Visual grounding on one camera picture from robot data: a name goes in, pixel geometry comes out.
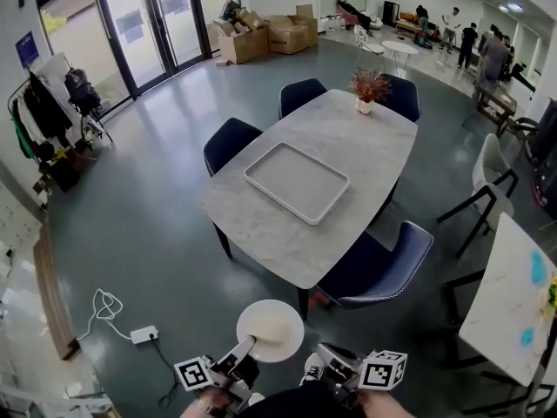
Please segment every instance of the sneaker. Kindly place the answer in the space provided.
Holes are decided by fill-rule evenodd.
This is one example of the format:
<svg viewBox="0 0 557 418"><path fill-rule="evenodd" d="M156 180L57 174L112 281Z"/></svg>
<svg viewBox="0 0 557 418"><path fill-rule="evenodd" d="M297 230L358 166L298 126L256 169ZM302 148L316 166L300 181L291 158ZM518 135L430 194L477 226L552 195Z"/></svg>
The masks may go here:
<svg viewBox="0 0 557 418"><path fill-rule="evenodd" d="M304 377L299 383L301 386L308 381L319 381L323 372L325 371L325 362L319 357L317 353L310 354L304 365Z"/></svg>

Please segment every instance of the white tray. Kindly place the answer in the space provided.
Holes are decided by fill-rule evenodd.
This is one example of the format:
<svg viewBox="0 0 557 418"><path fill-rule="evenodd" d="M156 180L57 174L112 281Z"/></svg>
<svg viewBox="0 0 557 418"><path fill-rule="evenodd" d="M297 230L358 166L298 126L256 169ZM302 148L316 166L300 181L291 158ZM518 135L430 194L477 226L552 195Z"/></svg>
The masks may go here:
<svg viewBox="0 0 557 418"><path fill-rule="evenodd" d="M316 226L336 206L350 179L286 143L278 143L244 171L265 195Z"/></svg>

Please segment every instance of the white round table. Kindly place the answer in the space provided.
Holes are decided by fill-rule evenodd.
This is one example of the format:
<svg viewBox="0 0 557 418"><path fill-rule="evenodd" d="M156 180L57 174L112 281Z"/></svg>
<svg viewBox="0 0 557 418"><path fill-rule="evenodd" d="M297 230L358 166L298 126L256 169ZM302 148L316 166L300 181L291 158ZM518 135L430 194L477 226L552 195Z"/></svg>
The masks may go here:
<svg viewBox="0 0 557 418"><path fill-rule="evenodd" d="M418 50L416 50L413 46L409 44L403 44L402 42L394 42L393 40L386 40L385 42L383 42L383 46L393 51L394 66L396 67L397 76L399 75L399 65L402 64L402 62L400 61L399 54L400 53L406 54L406 61L404 64L404 68L402 69L399 76L400 78L402 78L406 71L406 66L410 61L410 56L413 56L414 54L418 54Z"/></svg>

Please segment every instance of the pink chair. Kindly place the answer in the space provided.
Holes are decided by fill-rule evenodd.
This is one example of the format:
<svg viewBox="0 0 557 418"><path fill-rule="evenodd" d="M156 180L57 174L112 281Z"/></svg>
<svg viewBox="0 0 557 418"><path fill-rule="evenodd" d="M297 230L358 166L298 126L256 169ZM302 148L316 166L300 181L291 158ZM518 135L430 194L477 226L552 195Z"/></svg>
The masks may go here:
<svg viewBox="0 0 557 418"><path fill-rule="evenodd" d="M354 16L350 12L346 12L345 10L342 9L342 7L338 5L337 8L340 12L340 15L345 19L346 27L348 27L349 25L356 26L359 24L358 18L356 16Z"/></svg>

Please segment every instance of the wristwatch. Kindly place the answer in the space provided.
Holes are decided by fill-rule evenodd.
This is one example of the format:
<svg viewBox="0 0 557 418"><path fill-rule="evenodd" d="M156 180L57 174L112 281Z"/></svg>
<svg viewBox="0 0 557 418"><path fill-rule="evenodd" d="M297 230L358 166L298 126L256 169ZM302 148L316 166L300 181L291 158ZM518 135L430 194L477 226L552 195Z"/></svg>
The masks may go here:
<svg viewBox="0 0 557 418"><path fill-rule="evenodd" d="M224 418L226 416L225 408L216 408L200 399L194 400L192 406L198 408L199 410L210 416L214 416L215 418Z"/></svg>

